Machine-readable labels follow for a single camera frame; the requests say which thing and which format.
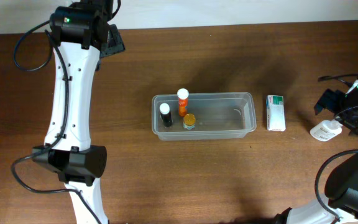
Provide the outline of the white squeeze bottle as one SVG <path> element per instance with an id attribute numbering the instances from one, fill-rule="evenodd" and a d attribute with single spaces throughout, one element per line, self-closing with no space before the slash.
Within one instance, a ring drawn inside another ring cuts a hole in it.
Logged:
<path id="1" fill-rule="evenodd" d="M 342 133 L 342 124 L 339 121 L 324 120 L 310 130 L 315 139 L 326 142 Z"/>

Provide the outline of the dark bottle white cap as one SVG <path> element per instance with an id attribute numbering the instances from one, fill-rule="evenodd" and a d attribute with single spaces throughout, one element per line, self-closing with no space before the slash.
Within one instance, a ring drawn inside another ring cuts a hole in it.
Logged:
<path id="1" fill-rule="evenodd" d="M 162 103 L 159 107 L 160 116 L 165 127 L 170 127 L 173 124 L 170 107 L 167 103 Z"/>

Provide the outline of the orange tube white cap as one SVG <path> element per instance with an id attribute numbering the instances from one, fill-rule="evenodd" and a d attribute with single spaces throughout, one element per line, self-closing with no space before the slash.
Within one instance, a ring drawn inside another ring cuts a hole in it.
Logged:
<path id="1" fill-rule="evenodd" d="M 187 105 L 188 105 L 188 97 L 189 92 L 185 88 L 181 88 L 177 91 L 178 97 L 178 114 L 181 117 L 184 117 L 187 114 Z"/>

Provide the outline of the small jar gold lid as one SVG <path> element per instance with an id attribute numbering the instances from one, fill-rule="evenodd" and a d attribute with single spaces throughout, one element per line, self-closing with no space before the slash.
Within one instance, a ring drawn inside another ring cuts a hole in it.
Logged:
<path id="1" fill-rule="evenodd" d="M 183 117 L 183 127 L 191 130 L 195 127 L 196 118 L 194 114 L 188 113 Z"/>

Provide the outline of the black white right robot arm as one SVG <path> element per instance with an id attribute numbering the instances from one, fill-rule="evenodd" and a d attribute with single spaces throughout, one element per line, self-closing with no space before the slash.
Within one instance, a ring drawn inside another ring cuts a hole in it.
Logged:
<path id="1" fill-rule="evenodd" d="M 358 135 L 358 73 L 345 93 L 327 89 L 314 106 L 333 113 L 333 123 Z M 358 149 L 337 153 L 319 168 L 314 180 L 316 198 L 299 208 L 277 214 L 272 223 L 351 223 L 358 222 Z"/>

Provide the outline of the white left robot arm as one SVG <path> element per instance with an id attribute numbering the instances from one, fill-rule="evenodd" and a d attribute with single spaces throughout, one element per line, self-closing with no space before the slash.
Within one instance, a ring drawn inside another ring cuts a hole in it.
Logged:
<path id="1" fill-rule="evenodd" d="M 108 23 L 118 10 L 112 1 L 79 1 L 58 7 L 49 20 L 56 71 L 52 117 L 32 160 L 64 183 L 77 223 L 109 221 L 100 187 L 107 149 L 91 143 L 89 121 L 101 59 L 125 50 L 117 27 Z"/>

